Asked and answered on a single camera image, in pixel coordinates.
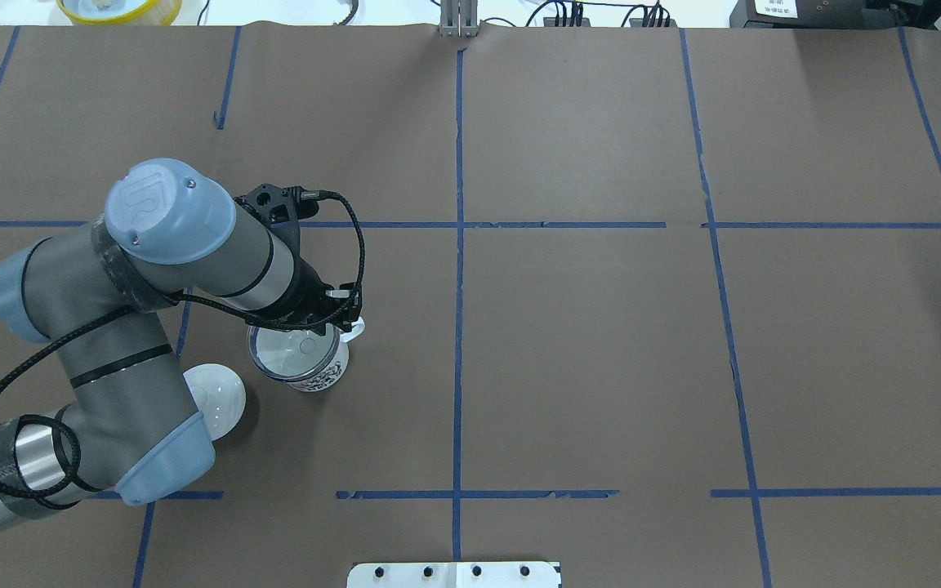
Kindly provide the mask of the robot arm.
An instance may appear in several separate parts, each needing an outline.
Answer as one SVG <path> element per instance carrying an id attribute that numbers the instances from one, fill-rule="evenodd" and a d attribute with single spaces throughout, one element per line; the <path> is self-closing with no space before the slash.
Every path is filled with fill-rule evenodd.
<path id="1" fill-rule="evenodd" d="M 142 506 L 183 490 L 214 446 L 159 312 L 190 302 L 250 327 L 348 332 L 363 275 L 334 287 L 300 254 L 300 221 L 336 191 L 261 184 L 233 197 L 153 158 L 104 212 L 0 264 L 0 320 L 40 350 L 0 380 L 0 532 L 111 490 Z"/>

